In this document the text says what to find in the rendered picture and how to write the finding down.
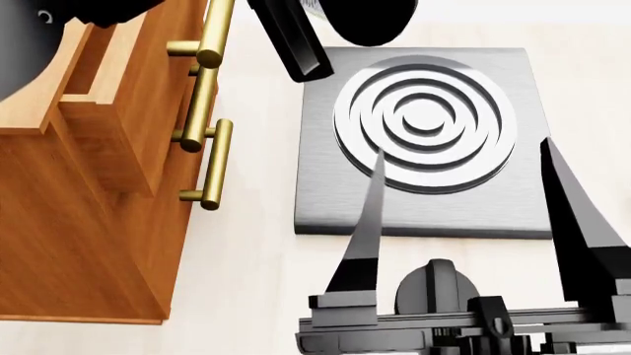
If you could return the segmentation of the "grey black left gripper finger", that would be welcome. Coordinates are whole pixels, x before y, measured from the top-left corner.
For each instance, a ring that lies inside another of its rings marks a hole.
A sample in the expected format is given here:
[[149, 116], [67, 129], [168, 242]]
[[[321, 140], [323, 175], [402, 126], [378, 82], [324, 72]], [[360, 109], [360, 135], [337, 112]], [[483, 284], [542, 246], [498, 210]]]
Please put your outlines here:
[[309, 307], [373, 307], [379, 268], [385, 195], [385, 153], [378, 151], [363, 209], [325, 292], [309, 297]]

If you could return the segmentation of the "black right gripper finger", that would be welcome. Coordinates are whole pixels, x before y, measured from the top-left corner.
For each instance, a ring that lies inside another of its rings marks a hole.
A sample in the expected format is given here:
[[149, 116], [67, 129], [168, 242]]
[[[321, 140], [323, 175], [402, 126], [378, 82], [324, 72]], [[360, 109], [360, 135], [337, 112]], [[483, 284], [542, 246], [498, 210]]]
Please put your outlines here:
[[596, 319], [631, 322], [631, 247], [592, 203], [552, 138], [541, 178], [565, 301]]

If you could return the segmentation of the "wooden cabinet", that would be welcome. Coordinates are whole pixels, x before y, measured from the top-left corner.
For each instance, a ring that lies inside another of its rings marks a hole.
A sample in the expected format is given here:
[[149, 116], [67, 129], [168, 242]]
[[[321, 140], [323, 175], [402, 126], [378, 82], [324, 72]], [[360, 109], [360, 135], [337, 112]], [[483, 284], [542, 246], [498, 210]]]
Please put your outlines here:
[[159, 324], [169, 318], [193, 203], [212, 139], [198, 153], [183, 129], [195, 57], [156, 193], [109, 191], [88, 166], [58, 103], [86, 26], [67, 20], [58, 50], [32, 82], [0, 102], [0, 320]]

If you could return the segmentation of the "black bowl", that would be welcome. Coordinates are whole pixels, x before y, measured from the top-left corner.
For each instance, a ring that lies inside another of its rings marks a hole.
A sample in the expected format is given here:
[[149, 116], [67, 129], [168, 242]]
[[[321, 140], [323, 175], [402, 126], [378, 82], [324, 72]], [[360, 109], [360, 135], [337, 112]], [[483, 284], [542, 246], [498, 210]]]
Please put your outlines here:
[[0, 102], [50, 64], [65, 23], [62, 0], [0, 0]]

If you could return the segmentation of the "grey flat stove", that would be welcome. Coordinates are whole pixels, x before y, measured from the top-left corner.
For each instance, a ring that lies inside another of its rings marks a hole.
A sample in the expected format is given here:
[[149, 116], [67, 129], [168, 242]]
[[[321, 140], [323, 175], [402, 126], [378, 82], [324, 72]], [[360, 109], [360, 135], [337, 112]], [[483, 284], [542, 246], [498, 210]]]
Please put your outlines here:
[[359, 70], [402, 55], [434, 55], [489, 76], [507, 94], [518, 141], [507, 165], [473, 188], [421, 194], [386, 182], [383, 228], [388, 236], [474, 239], [551, 237], [539, 145], [549, 134], [526, 51], [521, 48], [331, 47], [332, 76], [304, 88], [294, 224], [300, 234], [347, 235], [364, 204], [370, 174], [350, 162], [335, 138], [333, 105]]

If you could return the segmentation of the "round ringed stove burner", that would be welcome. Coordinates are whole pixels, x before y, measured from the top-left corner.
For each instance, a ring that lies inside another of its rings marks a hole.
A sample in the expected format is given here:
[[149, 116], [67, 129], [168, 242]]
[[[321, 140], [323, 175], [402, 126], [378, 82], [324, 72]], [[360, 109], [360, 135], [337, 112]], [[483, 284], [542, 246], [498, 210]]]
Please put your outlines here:
[[489, 76], [434, 55], [369, 65], [333, 105], [338, 146], [365, 174], [385, 156], [388, 185], [421, 194], [465, 191], [508, 163], [518, 141], [515, 109]]

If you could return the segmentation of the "open wooden drawer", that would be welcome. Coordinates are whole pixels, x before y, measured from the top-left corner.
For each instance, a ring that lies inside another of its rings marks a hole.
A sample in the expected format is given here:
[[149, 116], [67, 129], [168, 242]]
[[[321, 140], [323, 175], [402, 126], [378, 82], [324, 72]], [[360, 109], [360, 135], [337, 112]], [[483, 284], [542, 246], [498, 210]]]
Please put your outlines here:
[[127, 23], [86, 26], [58, 108], [104, 189], [156, 193], [193, 64], [167, 43], [199, 39], [204, 8], [165, 0]]

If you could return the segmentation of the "black robot mount part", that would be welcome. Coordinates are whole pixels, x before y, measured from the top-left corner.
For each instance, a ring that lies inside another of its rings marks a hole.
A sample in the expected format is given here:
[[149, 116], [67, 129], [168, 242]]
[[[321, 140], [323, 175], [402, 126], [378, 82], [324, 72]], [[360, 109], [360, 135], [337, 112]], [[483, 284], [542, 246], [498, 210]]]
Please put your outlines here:
[[165, 0], [68, 0], [72, 17], [101, 29], [126, 23], [163, 2]]

